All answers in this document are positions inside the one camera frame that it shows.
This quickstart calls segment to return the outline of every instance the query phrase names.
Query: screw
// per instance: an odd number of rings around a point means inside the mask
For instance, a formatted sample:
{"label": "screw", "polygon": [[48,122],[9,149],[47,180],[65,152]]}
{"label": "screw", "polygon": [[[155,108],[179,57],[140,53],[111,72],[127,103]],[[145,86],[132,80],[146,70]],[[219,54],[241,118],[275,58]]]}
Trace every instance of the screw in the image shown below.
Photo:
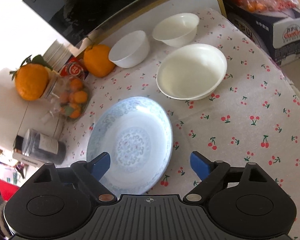
{"label": "screw", "polygon": [[111,201],[113,199],[114,199],[114,196],[111,194],[102,194],[99,196],[99,200],[104,201],[104,202]]}
{"label": "screw", "polygon": [[201,200],[201,196],[198,194],[189,194],[186,196],[186,199],[191,202],[197,202],[197,201]]}

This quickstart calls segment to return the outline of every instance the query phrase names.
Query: tablecloth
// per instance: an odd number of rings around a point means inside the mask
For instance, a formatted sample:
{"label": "tablecloth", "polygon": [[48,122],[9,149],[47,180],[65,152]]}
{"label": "tablecloth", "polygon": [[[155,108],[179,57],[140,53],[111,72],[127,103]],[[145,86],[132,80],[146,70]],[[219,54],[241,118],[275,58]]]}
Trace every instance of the tablecloth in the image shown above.
{"label": "tablecloth", "polygon": [[232,166],[253,161],[295,202],[298,214],[290,236],[300,239],[300,99],[281,70],[223,16],[212,9],[194,13],[200,23],[193,43],[213,45],[227,59],[227,73],[217,89],[199,101],[162,94],[156,72],[175,48],[149,38],[151,51],[138,66],[117,67],[103,79],[88,77],[93,96],[83,117],[64,127],[61,140],[67,154],[62,166],[86,159],[89,136],[106,109],[124,98],[149,97],[167,111],[174,144],[164,176],[147,194],[183,197],[200,183],[189,163],[195,150]]}

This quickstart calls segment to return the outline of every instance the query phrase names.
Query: jar label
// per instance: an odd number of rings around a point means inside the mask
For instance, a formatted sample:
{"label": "jar label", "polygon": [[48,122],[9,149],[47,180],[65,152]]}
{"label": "jar label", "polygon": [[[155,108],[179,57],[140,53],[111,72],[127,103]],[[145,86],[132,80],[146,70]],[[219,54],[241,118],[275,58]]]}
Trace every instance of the jar label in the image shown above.
{"label": "jar label", "polygon": [[49,136],[40,134],[40,141],[39,141],[38,148],[42,149],[44,151],[47,151],[47,152],[57,154],[58,153],[58,141]]}
{"label": "jar label", "polygon": [[73,75],[73,76],[77,76],[82,80],[84,80],[85,78],[83,67],[75,57],[70,57],[70,59],[66,62],[66,64],[64,64],[64,66],[60,70],[60,75],[61,76]]}

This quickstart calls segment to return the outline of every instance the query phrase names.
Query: orange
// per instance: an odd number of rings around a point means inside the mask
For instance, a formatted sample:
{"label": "orange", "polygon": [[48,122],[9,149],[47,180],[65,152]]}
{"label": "orange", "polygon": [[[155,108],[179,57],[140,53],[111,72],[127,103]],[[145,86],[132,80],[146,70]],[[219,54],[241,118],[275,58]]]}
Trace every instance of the orange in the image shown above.
{"label": "orange", "polygon": [[81,91],[78,91],[78,92],[74,93],[74,101],[76,103],[82,104],[82,103],[87,102],[87,100],[88,100],[88,94],[87,94],[87,92],[81,90]]}
{"label": "orange", "polygon": [[73,78],[70,81],[70,89],[74,92],[79,91],[83,88],[83,83],[80,79],[78,78]]}
{"label": "orange", "polygon": [[70,103],[75,103],[75,101],[74,101],[74,93],[71,93],[71,94],[69,95],[69,102],[70,102]]}
{"label": "orange", "polygon": [[69,106],[74,109],[74,111],[72,112],[71,115],[69,115],[69,117],[72,118],[72,119],[78,118],[81,114],[81,107],[78,104],[75,104],[75,103],[69,104]]}
{"label": "orange", "polygon": [[105,77],[114,69],[115,64],[108,59],[110,48],[106,45],[90,45],[83,54],[84,65],[96,77]]}
{"label": "orange", "polygon": [[30,57],[26,58],[24,62],[18,70],[10,71],[10,74],[13,75],[12,80],[15,80],[17,92],[24,100],[37,100],[48,85],[48,71],[40,64],[31,63]]}
{"label": "orange", "polygon": [[66,104],[69,102],[69,93],[67,91],[64,91],[60,94],[60,103]]}

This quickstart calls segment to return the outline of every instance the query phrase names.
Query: jar of kumquats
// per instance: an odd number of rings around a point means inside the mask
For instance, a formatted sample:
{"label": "jar of kumquats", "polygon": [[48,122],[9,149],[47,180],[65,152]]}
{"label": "jar of kumquats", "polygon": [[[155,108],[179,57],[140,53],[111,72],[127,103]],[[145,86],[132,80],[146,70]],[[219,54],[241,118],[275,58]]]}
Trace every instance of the jar of kumquats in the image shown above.
{"label": "jar of kumquats", "polygon": [[50,82],[41,98],[49,101],[52,108],[43,117],[47,122],[49,116],[61,113],[67,121],[76,121],[85,111],[90,100],[90,89],[76,76],[60,76],[53,72]]}

